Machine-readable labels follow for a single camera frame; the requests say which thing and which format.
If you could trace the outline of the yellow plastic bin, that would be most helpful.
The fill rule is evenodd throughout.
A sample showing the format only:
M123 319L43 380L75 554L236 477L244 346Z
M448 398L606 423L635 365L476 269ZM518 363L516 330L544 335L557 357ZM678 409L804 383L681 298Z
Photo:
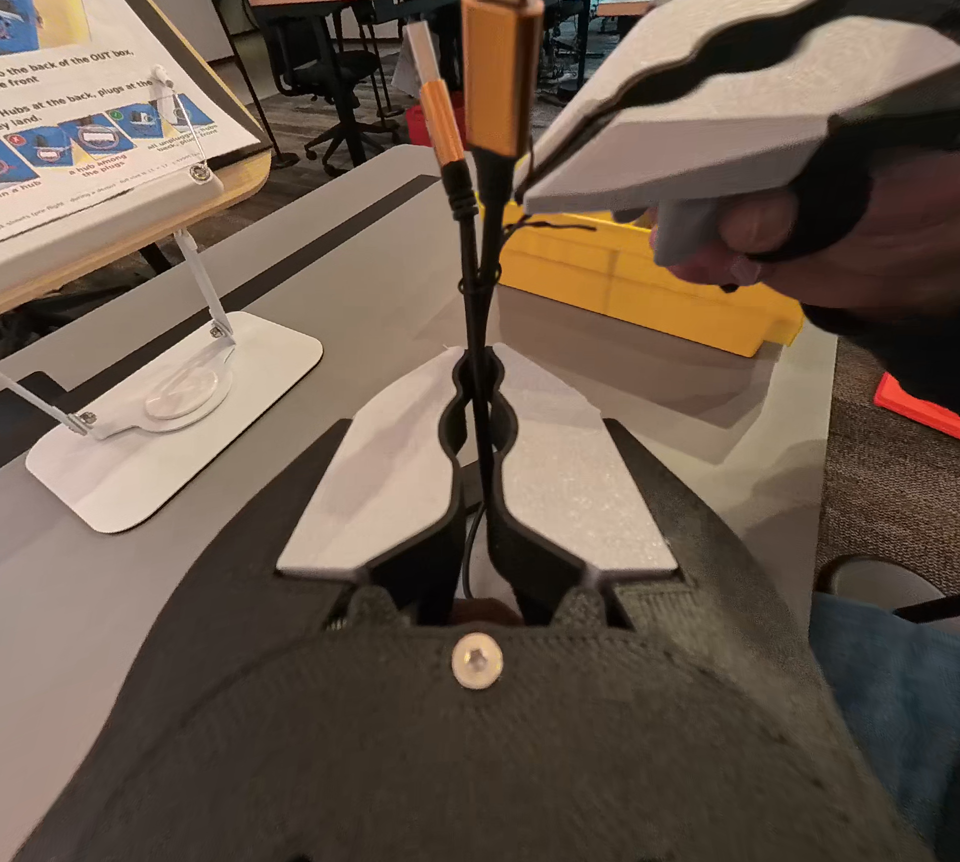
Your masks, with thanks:
M534 216L502 247L500 283L747 358L764 343L797 339L805 323L799 303L762 285L723 292L690 284L656 266L647 220Z

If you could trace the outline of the black usb cable orange plugs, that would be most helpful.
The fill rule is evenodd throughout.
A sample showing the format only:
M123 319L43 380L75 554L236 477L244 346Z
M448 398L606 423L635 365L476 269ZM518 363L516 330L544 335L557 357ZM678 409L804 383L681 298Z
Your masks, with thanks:
M430 36L409 28L421 105L460 233L466 347L459 376L463 409L469 406L473 412L486 531L495 450L487 329L501 278L501 249L531 219L521 208L515 219L505 216L514 202L515 165L529 148L544 15L542 0L461 0L465 144L473 154L476 179L466 164L449 92L438 77L428 75Z

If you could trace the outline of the person's blue jeans leg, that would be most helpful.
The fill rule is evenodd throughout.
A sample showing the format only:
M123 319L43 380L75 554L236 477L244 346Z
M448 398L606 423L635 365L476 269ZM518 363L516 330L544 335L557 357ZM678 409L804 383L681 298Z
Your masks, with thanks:
M959 638L871 605L812 598L809 642L872 772L936 859L959 859Z

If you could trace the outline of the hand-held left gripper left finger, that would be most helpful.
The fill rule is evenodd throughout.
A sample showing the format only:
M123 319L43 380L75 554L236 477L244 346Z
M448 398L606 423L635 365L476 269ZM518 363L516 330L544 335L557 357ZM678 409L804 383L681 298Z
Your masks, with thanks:
M422 624L450 615L465 545L466 441L450 347L355 413L275 565L284 577L379 586Z

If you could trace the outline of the orange traffic cone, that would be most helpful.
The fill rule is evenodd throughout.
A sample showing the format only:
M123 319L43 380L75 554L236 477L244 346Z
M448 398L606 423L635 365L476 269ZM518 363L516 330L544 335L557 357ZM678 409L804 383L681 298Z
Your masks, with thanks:
M915 398L903 390L890 373L881 376L872 402L930 430L959 439L959 415L930 401Z

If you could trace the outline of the black office chair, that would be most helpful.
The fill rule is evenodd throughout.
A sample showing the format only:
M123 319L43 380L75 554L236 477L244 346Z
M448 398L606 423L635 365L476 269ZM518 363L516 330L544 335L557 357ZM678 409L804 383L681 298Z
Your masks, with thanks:
M328 18L336 11L332 3L281 1L262 6L256 0L244 0L264 39L270 73L280 95L288 99L310 97L332 105L338 122L304 145L309 161L319 161L324 172L337 177L347 172L331 166L330 159L345 148L354 165L366 162L366 149L376 153L384 146L375 135L400 141L400 126L382 110L372 124L358 122L354 110L359 106L356 88L370 82L374 98L380 102L377 76L381 70L378 55L368 49L345 51L330 36Z

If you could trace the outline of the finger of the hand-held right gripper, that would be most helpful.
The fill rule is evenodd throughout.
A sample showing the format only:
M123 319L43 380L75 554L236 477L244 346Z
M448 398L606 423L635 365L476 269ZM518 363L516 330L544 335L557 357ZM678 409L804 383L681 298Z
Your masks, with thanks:
M552 168L584 131L630 107L678 100L712 76L761 71L789 58L820 21L820 0L669 0L641 18L516 169L538 147Z
M958 67L958 44L920 26L823 26L785 61L712 76L678 100L626 108L546 166L517 170L528 213L622 211L782 186L829 120Z

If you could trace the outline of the person's right hand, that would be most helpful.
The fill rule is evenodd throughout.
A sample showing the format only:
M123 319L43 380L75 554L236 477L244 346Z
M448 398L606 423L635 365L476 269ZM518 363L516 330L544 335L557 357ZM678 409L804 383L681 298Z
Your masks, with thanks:
M699 285L762 283L805 306L871 320L958 310L957 152L891 153L874 164L867 210L845 239L793 261L752 259L778 249L797 219L786 189L727 199L714 240L668 270Z

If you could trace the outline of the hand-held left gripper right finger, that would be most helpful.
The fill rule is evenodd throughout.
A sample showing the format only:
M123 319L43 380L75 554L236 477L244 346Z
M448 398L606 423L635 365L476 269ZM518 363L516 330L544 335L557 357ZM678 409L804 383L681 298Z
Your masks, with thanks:
M502 342L487 352L493 472L487 551L523 620L567 594L676 580L679 565L597 409Z

